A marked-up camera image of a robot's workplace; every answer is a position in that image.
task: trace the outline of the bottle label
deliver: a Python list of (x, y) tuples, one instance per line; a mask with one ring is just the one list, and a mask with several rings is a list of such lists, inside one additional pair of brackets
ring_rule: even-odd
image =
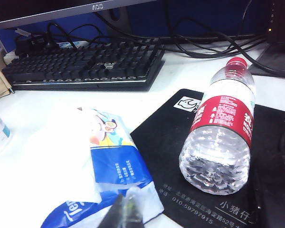
[(201, 126), (222, 126), (239, 134), (251, 146), (255, 97), (236, 80), (220, 80), (209, 87), (196, 113), (190, 132)]

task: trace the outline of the desk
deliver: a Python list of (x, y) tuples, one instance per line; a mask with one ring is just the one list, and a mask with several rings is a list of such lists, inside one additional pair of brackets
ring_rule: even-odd
[[(222, 42), (213, 44), (212, 47), (223, 48), (226, 45)], [(266, 44), (262, 44), (248, 53), (256, 59), (265, 48)], [(20, 148), (25, 139), (41, 129), (47, 120), (63, 115), (65, 107), (89, 106), (117, 114), (123, 118), (127, 130), (131, 132), (178, 90), (187, 88), (204, 92), (211, 77), (228, 59), (193, 59), (168, 52), (163, 57), (165, 64), (148, 92), (16, 91), (15, 94), (0, 99), (0, 117), (13, 133), (7, 153), (0, 156), (4, 156), (6, 162), (12, 162), (13, 153), (17, 153), (15, 148)], [(285, 79), (254, 76), (254, 80), (256, 103), (285, 111)], [(21, 226), (22, 224), (14, 224), (16, 228)], [(6, 227), (4, 221), (0, 224), (1, 227)], [(167, 227), (180, 226), (165, 215), (160, 215), (146, 225), (146, 228)]]

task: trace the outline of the black mouse pad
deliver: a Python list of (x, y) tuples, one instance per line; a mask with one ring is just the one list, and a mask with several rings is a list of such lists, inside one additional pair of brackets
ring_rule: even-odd
[(185, 228), (259, 227), (251, 172), (255, 161), (278, 153), (285, 112), (256, 105), (248, 182), (235, 194), (216, 196), (190, 185), (179, 169), (179, 154), (202, 96), (187, 89), (178, 91), (131, 133), (153, 177), (164, 214)]

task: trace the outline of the phone number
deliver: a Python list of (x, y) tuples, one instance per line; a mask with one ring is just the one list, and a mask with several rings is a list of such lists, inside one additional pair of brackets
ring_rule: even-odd
[(197, 217), (200, 217), (201, 219), (205, 220), (206, 222), (208, 222), (209, 224), (213, 223), (212, 219), (209, 219), (209, 217), (207, 217), (206, 215), (202, 214), (201, 212), (199, 212), (198, 210), (195, 210), (193, 207), (189, 206), (188, 204), (184, 204), (183, 201), (179, 200), (176, 197), (172, 198), (172, 201), (177, 203), (178, 205), (182, 206), (183, 208), (185, 208), (186, 210), (190, 211), (191, 213), (193, 213), (194, 215), (196, 215)]

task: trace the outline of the monitor bezel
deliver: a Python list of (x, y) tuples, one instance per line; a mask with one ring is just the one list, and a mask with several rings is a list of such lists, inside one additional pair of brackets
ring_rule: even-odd
[(139, 3), (145, 3), (149, 1), (155, 1), (155, 0), (105, 0), (105, 1), (99, 1), (96, 3), (90, 3), (86, 5), (81, 6), (75, 6), (71, 8), (65, 8), (65, 9), (59, 9), (55, 11), (25, 16), (21, 18), (15, 18), (10, 19), (6, 21), (0, 21), (0, 29), (8, 29), (11, 27), (18, 27), (21, 25), (27, 25), (47, 20), (53, 20), (58, 18), (64, 18), (79, 14), (85, 14), (90, 12), (96, 12), (96, 11), (102, 11), (102, 10), (109, 10), (114, 9), (118, 7), (123, 6), (129, 6), (129, 5), (136, 5)]

